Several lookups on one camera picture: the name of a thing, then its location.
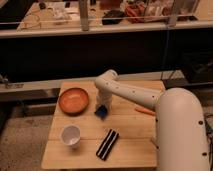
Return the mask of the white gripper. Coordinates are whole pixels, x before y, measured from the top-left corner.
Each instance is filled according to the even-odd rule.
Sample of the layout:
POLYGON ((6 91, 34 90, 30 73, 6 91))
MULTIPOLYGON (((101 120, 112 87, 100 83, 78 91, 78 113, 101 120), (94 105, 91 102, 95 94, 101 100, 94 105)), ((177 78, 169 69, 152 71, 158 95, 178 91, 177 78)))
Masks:
POLYGON ((95 111, 95 115, 101 119, 104 119, 108 114, 108 109, 111 108, 112 94, 107 91, 99 90, 96 100, 97 110, 95 111))

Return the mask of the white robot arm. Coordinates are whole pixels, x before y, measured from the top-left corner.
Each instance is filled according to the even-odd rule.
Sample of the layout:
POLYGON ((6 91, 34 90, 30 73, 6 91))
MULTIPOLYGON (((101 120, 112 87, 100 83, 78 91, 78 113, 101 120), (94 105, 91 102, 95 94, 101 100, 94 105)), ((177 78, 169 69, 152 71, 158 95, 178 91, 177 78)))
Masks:
POLYGON ((117 95, 156 112, 157 171, 210 171, 206 124, 199 99, 183 88, 156 90, 117 81, 108 70, 94 84, 97 106, 117 95))

